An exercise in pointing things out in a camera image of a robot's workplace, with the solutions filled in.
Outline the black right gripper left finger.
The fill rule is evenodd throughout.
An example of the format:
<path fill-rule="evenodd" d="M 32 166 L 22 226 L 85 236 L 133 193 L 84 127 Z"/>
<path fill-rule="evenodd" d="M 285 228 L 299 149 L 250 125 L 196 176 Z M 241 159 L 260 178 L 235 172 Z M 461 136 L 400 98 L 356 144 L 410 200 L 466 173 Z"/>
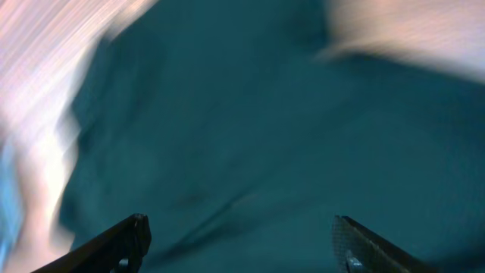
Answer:
<path fill-rule="evenodd" d="M 137 273 L 151 242 L 149 218 L 136 213 L 32 273 Z"/>

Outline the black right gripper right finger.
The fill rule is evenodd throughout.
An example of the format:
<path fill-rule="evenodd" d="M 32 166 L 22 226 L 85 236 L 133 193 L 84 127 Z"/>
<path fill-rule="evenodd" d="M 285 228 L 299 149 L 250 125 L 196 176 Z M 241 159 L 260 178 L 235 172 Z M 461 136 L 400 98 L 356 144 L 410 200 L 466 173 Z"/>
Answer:
<path fill-rule="evenodd" d="M 332 244 L 341 273 L 436 273 L 434 267 L 348 216 L 333 218 Z"/>

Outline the black t-shirt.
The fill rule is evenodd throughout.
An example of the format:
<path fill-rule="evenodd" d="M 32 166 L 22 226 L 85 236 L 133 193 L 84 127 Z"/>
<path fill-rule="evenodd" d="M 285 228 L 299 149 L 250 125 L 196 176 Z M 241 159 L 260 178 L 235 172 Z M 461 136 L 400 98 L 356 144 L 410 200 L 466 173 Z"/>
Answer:
<path fill-rule="evenodd" d="M 320 1 L 159 1 L 93 52 L 60 222 L 149 217 L 144 272 L 335 272 L 348 215 L 441 272 L 484 269 L 484 75 Z"/>

